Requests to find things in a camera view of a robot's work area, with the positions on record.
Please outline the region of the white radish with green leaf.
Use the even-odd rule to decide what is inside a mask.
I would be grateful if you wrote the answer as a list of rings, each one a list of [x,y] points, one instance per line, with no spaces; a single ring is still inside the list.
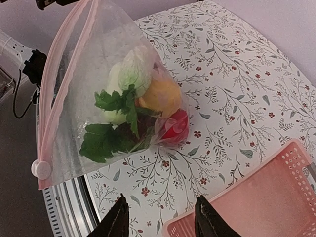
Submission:
[[[149,128],[145,137],[138,143],[124,138],[116,128],[127,122],[132,131],[139,138],[137,129],[137,114],[146,114],[157,119],[162,112],[136,105],[136,89],[130,85],[122,94],[114,91],[111,94],[102,90],[95,92],[95,106],[105,112],[114,112],[115,115],[123,115],[123,122],[107,122],[106,124],[92,123],[85,127],[83,142],[79,150],[82,157],[86,157],[97,163],[106,163],[108,160],[123,154],[135,153],[147,149],[154,137],[154,127]]]

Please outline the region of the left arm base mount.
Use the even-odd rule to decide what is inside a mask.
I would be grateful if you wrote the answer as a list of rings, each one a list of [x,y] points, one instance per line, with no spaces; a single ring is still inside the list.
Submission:
[[[35,84],[38,88],[41,86],[46,60],[47,56],[36,49],[32,50],[30,59],[24,62],[25,67],[22,72],[28,76],[31,84]]]

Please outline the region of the clear zip top bag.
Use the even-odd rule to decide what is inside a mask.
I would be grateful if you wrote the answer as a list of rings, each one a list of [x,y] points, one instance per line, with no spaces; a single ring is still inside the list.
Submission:
[[[155,48],[110,0],[80,0],[48,53],[39,99],[40,190],[189,133],[188,102]]]

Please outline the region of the dark purple fruit toy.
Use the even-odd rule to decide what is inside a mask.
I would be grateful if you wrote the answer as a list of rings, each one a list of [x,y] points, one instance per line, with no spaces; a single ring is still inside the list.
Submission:
[[[120,135],[122,135],[124,138],[131,140],[132,142],[138,143],[140,142],[144,137],[145,134],[147,133],[147,130],[149,128],[154,127],[155,122],[157,120],[156,117],[152,117],[146,114],[137,114],[137,129],[138,129],[138,134],[139,138],[135,135],[135,133],[131,129],[131,125],[127,122],[119,125],[116,130]]]

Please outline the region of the yellow peach toy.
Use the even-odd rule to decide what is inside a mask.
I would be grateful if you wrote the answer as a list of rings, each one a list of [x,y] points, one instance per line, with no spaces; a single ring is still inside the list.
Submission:
[[[141,107],[162,112],[163,118],[169,118],[181,107],[182,93],[173,80],[152,79],[149,88],[138,101]]]

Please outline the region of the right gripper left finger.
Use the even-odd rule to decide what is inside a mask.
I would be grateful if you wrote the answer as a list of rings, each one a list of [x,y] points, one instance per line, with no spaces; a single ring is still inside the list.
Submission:
[[[129,206],[123,194],[90,237],[129,237]]]

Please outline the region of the pink plastic basket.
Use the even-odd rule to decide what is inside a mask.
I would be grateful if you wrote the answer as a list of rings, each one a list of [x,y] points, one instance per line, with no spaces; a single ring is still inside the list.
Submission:
[[[316,194],[303,173],[312,164],[292,139],[210,204],[243,237],[314,237]]]

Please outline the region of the red mushroom toy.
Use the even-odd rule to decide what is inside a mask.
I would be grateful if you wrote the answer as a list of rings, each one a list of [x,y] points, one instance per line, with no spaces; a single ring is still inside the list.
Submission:
[[[177,145],[185,141],[189,134],[189,118],[185,110],[178,109],[171,115],[163,126],[161,141]]]

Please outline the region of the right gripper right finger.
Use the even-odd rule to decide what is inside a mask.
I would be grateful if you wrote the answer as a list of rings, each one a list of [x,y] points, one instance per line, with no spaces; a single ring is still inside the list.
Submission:
[[[200,195],[195,204],[196,237],[239,237],[209,201]]]

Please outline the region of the white radish toy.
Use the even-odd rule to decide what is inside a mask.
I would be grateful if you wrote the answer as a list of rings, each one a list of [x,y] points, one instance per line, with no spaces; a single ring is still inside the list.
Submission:
[[[130,50],[123,61],[114,64],[109,72],[106,92],[122,94],[130,85],[136,89],[136,97],[141,97],[152,80],[154,60],[151,51],[145,46]]]

